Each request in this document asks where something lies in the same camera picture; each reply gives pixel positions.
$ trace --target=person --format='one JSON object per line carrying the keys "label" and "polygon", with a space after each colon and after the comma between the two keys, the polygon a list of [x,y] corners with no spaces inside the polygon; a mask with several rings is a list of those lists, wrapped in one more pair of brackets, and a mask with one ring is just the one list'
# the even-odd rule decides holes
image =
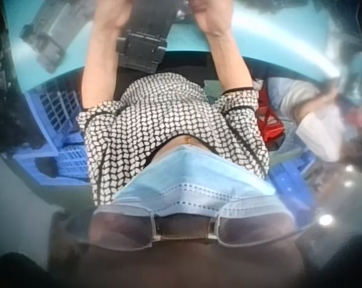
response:
{"label": "person", "polygon": [[214,104],[176,73],[138,79],[114,101],[115,43],[132,3],[98,0],[78,117],[95,208],[67,224],[87,247],[83,287],[289,287],[304,269],[292,235],[308,224],[295,216],[308,214],[265,181],[233,0],[189,4],[226,91]]}
{"label": "person", "polygon": [[272,108],[295,123],[295,134],[320,159],[353,164],[362,172],[362,112],[344,109],[336,81],[321,92],[314,84],[287,77],[269,77]]}

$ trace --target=eyeglasses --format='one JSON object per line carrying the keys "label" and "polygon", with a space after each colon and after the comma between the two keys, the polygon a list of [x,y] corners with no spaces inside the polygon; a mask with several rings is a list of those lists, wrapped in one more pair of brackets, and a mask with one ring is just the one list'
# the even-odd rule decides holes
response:
{"label": "eyeglasses", "polygon": [[99,206],[68,221],[66,230],[78,242],[115,251],[137,251],[158,241],[206,240],[228,248],[252,247],[285,239],[311,226],[316,210],[293,197],[261,196],[228,202],[205,226],[170,221],[166,233],[154,211],[128,203]]}

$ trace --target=table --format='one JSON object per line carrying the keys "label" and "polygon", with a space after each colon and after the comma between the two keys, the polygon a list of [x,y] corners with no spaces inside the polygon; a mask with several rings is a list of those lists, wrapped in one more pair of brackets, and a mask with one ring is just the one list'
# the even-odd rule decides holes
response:
{"label": "table", "polygon": [[[66,51],[63,63],[53,74],[36,61],[36,53],[19,34],[31,23],[43,0],[5,0],[4,8],[10,44],[22,92],[68,71],[85,65],[89,34],[88,23]],[[233,32],[241,54],[321,81],[339,75],[325,57],[329,15],[316,11],[310,2],[305,7],[286,8],[276,14],[264,13],[235,3]],[[167,38],[168,51],[209,51],[205,37],[192,24],[174,24]]]}

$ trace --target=red object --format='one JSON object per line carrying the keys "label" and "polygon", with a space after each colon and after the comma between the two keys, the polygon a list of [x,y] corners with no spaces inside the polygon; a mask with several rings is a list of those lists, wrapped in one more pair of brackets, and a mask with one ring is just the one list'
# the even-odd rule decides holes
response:
{"label": "red object", "polygon": [[259,108],[256,111],[259,131],[267,146],[272,145],[285,132],[282,121],[270,107],[266,85],[259,91]]}

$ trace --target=black and white blouse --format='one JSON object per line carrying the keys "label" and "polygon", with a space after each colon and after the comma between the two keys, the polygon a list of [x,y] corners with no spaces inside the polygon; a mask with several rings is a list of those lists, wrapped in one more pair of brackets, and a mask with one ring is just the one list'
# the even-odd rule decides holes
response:
{"label": "black and white blouse", "polygon": [[163,73],[135,81],[120,101],[80,113],[95,204],[111,203],[160,148],[182,135],[265,178],[269,156],[257,108],[258,92],[252,89],[226,91],[212,105],[199,85]]}

